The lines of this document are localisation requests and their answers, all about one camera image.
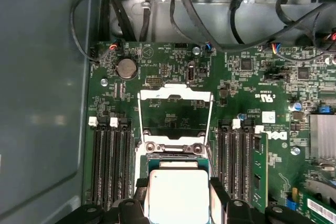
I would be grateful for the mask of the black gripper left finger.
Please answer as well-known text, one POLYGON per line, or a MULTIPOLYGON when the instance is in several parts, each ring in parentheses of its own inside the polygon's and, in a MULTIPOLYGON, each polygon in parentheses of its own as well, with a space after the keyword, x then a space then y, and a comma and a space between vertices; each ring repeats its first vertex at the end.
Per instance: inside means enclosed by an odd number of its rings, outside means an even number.
POLYGON ((148 184, 148 178, 139 178, 132 198, 117 200, 116 206, 108 211, 98 205, 83 205, 60 219, 58 223, 148 223, 149 219, 144 213, 148 184))

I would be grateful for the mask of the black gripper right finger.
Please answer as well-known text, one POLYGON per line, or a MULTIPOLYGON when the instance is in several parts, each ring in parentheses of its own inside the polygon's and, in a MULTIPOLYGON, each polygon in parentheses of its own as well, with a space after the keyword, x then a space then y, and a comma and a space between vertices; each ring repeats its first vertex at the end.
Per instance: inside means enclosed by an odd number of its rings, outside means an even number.
POLYGON ((212 223, 313 223, 285 206, 270 206, 262 213, 242 200, 231 199, 217 177, 209 181, 209 194, 212 223))

